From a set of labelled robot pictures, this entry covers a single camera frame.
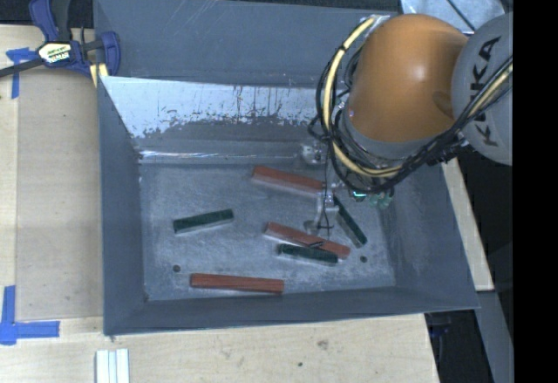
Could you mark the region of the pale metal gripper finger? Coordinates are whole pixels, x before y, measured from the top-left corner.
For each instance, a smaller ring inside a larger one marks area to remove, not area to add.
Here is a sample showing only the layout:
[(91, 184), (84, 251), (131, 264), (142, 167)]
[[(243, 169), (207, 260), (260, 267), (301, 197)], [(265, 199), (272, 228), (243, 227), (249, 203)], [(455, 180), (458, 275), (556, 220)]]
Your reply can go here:
[(323, 147), (317, 145), (302, 144), (301, 157), (307, 165), (323, 165), (326, 163), (326, 152)]
[(324, 191), (323, 195), (316, 199), (314, 218), (304, 222), (304, 230), (312, 236), (331, 237), (337, 213), (338, 206), (334, 194), (331, 191)]

